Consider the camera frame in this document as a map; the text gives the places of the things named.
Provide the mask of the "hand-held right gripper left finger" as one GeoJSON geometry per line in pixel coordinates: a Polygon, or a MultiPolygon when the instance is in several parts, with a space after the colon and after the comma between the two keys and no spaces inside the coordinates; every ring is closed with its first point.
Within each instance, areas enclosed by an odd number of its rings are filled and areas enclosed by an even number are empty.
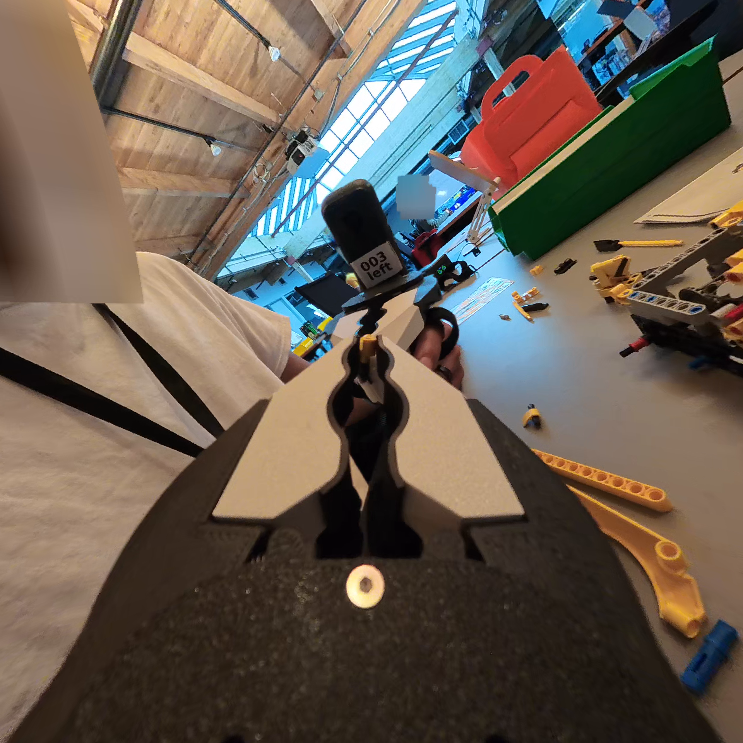
{"type": "Polygon", "coordinates": [[[315,556],[360,556],[366,480],[348,450],[342,423],[353,407],[341,341],[267,403],[212,517],[219,522],[300,532],[315,556]]]}

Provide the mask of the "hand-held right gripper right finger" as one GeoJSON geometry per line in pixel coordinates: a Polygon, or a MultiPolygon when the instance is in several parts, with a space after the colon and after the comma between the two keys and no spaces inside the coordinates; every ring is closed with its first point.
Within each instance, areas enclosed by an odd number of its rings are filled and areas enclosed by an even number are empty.
{"type": "Polygon", "coordinates": [[[367,495],[374,556],[420,556],[444,533],[525,518],[505,470],[462,393],[378,337],[384,442],[367,495]]]}

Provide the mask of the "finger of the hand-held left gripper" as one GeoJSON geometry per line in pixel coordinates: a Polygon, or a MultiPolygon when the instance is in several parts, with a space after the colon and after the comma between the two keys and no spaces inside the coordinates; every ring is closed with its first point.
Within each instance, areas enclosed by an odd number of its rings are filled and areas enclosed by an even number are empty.
{"type": "Polygon", "coordinates": [[[385,312],[377,321],[377,336],[409,350],[424,328],[423,315],[414,303],[416,295],[417,289],[412,289],[384,303],[382,309],[385,312]]]}
{"type": "Polygon", "coordinates": [[[330,345],[334,348],[339,342],[353,337],[365,317],[365,310],[342,313],[330,321],[330,345]]]}

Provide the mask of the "yellow curved arch piece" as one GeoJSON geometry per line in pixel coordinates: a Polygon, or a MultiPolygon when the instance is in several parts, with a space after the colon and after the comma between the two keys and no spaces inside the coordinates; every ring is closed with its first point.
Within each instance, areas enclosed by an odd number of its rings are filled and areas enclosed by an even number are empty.
{"type": "Polygon", "coordinates": [[[659,617],[684,637],[697,637],[707,613],[681,547],[581,490],[568,488],[599,529],[629,552],[645,571],[655,593],[659,617]]]}

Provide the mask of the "yellow black toy car model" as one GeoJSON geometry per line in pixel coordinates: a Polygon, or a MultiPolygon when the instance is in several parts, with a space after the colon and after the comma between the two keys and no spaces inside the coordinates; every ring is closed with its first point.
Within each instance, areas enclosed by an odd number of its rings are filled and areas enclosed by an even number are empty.
{"type": "Polygon", "coordinates": [[[692,369],[742,377],[742,202],[715,216],[711,231],[664,264],[634,272],[627,255],[591,265],[604,302],[627,307],[639,337],[619,352],[656,346],[690,358],[692,369]]]}

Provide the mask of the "person's left hand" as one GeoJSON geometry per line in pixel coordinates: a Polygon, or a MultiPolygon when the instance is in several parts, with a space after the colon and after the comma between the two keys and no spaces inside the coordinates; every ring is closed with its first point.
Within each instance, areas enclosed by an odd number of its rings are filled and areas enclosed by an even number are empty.
{"type": "Polygon", "coordinates": [[[462,349],[460,345],[456,345],[450,353],[442,354],[442,346],[451,333],[452,326],[448,322],[426,325],[412,344],[410,353],[426,368],[460,391],[465,376],[462,349]]]}

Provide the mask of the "red office chair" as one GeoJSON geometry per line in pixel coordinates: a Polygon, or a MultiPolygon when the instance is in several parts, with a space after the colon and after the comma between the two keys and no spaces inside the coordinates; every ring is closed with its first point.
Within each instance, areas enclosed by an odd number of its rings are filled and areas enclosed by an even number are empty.
{"type": "Polygon", "coordinates": [[[432,264],[445,241],[438,234],[437,229],[426,231],[414,240],[412,260],[418,268],[432,264]]]}

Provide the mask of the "printed sticker sheet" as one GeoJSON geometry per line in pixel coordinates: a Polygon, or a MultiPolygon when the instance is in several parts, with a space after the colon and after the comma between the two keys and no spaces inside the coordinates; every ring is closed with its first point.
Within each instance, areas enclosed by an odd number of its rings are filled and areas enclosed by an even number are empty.
{"type": "Polygon", "coordinates": [[[460,302],[452,313],[457,324],[469,320],[474,314],[483,309],[489,302],[503,293],[514,284],[512,280],[491,277],[479,286],[469,297],[460,302]]]}

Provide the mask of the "long yellow holed beam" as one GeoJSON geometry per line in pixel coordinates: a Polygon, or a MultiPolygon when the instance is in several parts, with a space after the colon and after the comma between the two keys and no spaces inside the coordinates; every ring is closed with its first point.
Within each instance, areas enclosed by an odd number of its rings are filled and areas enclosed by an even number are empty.
{"type": "Polygon", "coordinates": [[[669,513],[674,508],[662,488],[541,450],[533,449],[532,452],[553,472],[572,482],[587,485],[658,513],[669,513]]]}

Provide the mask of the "orange carry bag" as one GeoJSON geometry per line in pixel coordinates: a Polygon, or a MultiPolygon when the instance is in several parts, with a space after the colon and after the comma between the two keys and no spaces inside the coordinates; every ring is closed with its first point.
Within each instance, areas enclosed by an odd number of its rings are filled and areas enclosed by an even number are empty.
{"type": "Polygon", "coordinates": [[[602,112],[589,84],[561,46],[545,60],[515,60],[484,93],[481,122],[461,162],[508,190],[602,112]]]}

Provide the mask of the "yellow axle with black end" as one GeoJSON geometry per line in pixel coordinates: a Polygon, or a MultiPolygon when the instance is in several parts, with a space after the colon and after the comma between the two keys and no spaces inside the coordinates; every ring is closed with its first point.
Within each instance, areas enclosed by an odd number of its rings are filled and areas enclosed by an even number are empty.
{"type": "Polygon", "coordinates": [[[684,241],[681,239],[655,239],[655,240],[620,240],[599,239],[594,241],[596,250],[600,253],[612,253],[624,247],[637,248],[667,248],[682,247],[684,241]]]}

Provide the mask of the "green storage bin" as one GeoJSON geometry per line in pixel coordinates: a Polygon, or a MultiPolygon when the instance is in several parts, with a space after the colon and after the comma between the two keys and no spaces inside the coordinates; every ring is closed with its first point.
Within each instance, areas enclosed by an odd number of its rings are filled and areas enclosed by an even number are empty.
{"type": "Polygon", "coordinates": [[[716,37],[629,88],[488,210],[512,254],[538,259],[731,124],[716,37]]]}

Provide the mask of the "blue pin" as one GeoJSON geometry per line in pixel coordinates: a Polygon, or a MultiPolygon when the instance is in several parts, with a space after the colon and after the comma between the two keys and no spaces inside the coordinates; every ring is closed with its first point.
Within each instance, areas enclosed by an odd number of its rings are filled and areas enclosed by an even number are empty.
{"type": "Polygon", "coordinates": [[[697,697],[704,695],[720,668],[728,661],[738,638],[738,631],[732,625],[723,619],[717,620],[683,670],[680,676],[682,685],[697,697]]]}

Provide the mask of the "building instruction booklet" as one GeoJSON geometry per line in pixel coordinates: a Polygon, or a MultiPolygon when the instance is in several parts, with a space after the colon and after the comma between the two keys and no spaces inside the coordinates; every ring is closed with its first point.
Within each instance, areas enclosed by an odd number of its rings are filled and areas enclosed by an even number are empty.
{"type": "Polygon", "coordinates": [[[635,224],[709,222],[742,200],[742,150],[732,153],[635,220],[635,224]]]}

